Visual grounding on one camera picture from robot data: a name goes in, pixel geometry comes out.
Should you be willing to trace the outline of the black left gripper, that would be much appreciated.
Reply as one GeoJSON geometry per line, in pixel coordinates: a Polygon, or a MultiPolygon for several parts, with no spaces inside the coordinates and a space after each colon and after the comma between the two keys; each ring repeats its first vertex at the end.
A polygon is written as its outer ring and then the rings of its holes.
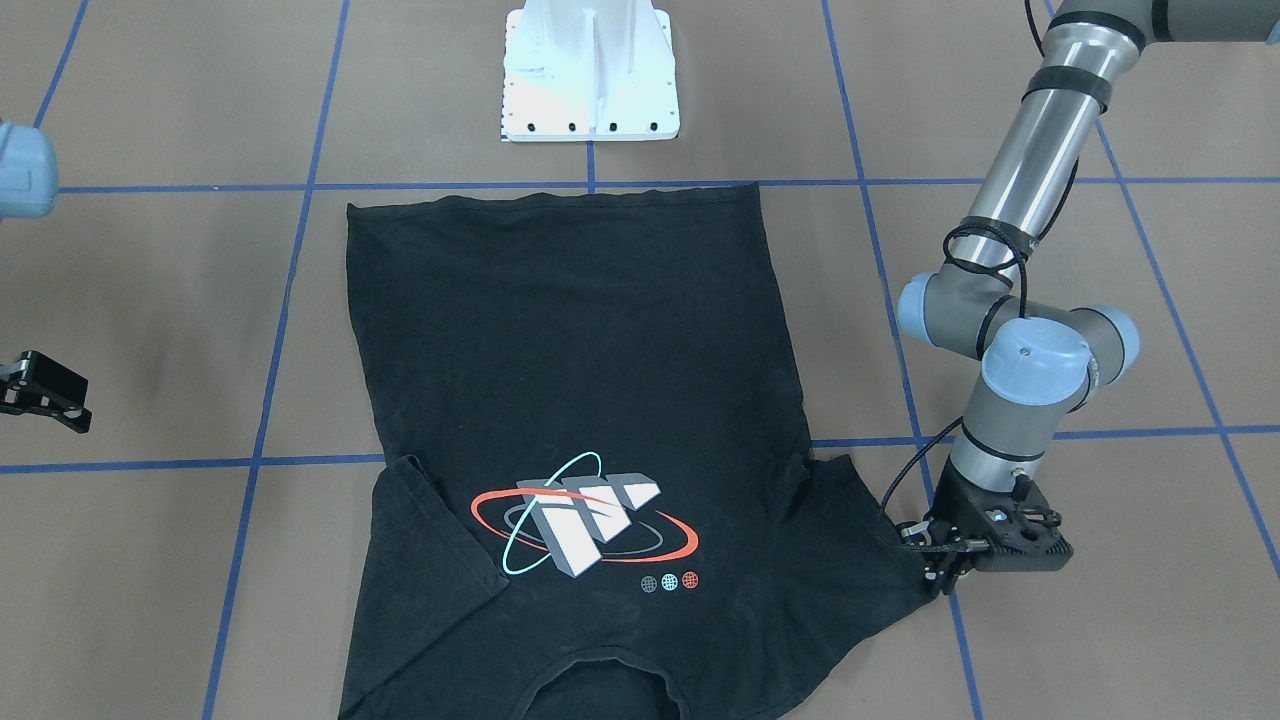
{"type": "Polygon", "coordinates": [[[925,520],[897,524],[900,548],[928,559],[931,594],[951,596],[973,570],[1057,571],[1073,559],[1061,515],[1030,474],[1014,468],[1010,479],[1010,489],[987,489],[947,465],[925,520]]]}

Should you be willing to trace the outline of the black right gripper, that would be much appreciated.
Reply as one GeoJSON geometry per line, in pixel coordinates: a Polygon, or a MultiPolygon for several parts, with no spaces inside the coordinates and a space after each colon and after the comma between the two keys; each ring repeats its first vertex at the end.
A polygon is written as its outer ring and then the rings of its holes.
{"type": "Polygon", "coordinates": [[[90,383],[38,351],[23,351],[1,369],[1,411],[47,416],[78,434],[90,432],[93,414],[84,406],[90,383]]]}

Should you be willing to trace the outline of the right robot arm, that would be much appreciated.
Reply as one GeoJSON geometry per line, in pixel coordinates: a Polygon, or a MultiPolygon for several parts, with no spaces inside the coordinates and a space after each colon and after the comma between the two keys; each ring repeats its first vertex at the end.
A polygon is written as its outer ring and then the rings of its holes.
{"type": "MultiPolygon", "coordinates": [[[[4,120],[3,218],[47,217],[56,205],[58,192],[58,159],[50,138],[36,127],[4,120]]],[[[26,350],[4,364],[1,391],[4,414],[45,416],[77,434],[90,432],[93,414],[84,406],[87,379],[45,354],[26,350]]]]}

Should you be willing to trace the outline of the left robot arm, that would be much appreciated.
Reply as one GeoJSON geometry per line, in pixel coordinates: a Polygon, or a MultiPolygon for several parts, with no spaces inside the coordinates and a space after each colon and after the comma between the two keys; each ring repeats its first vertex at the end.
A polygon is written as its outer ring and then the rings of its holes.
{"type": "Polygon", "coordinates": [[[1065,1],[1030,36],[1039,65],[937,272],[913,277],[899,328],[979,365],[920,521],[899,528],[927,587],[972,571],[1056,571],[1073,556],[1036,483],[1062,419],[1137,361],[1137,324],[1111,306],[1029,296],[1030,256],[1074,186],[1082,150],[1117,81],[1155,44],[1277,44],[1275,1],[1065,1]]]}

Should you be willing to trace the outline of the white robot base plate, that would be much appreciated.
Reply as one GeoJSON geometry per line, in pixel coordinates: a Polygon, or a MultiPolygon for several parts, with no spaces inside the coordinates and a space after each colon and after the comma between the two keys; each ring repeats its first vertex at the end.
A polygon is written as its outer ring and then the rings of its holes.
{"type": "Polygon", "coordinates": [[[650,1],[526,1],[504,28],[502,141],[678,137],[668,12],[650,1]]]}

